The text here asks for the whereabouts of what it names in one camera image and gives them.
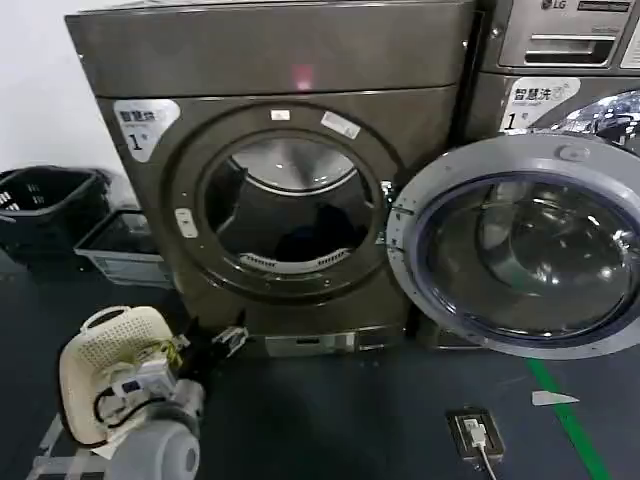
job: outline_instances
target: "black basket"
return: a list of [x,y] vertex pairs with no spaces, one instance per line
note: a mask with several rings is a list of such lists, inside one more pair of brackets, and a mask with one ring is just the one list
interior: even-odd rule
[[0,246],[17,263],[82,266],[73,247],[109,212],[93,170],[31,167],[0,180]]

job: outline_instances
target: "electrical outlet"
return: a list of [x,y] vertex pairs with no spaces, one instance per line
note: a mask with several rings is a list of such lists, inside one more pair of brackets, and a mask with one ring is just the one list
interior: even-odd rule
[[456,444],[458,453],[465,460],[480,457],[480,451],[471,445],[471,435],[465,428],[464,421],[475,419],[486,428],[487,445],[485,452],[490,457],[500,457],[504,454],[504,444],[498,434],[491,414],[484,408],[465,408],[449,411],[446,414],[451,436]]

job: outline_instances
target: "lg logo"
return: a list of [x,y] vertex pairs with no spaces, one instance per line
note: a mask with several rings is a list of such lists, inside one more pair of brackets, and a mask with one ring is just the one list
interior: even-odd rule
[[549,10],[558,9],[564,10],[567,6],[567,0],[542,0],[542,9]]

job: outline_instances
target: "white wall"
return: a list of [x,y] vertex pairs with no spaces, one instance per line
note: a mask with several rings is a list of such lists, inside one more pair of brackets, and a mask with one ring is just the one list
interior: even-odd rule
[[63,19],[118,2],[6,3],[0,15],[0,171],[37,164],[97,167],[115,176],[114,203],[135,204]]

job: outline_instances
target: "green floor line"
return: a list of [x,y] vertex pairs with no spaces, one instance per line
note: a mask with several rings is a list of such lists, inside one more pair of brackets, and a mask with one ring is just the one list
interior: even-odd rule
[[[527,364],[536,377],[540,387],[552,393],[564,393],[558,388],[549,370],[544,366],[544,362],[537,359],[528,359]],[[591,479],[611,480],[611,475],[609,475],[600,455],[598,455],[591,440],[589,440],[589,436],[580,425],[580,422],[578,422],[571,405],[566,403],[554,405],[553,410],[562,424],[565,433],[571,440],[573,447],[578,452],[582,463],[584,463],[584,466],[589,471]]]

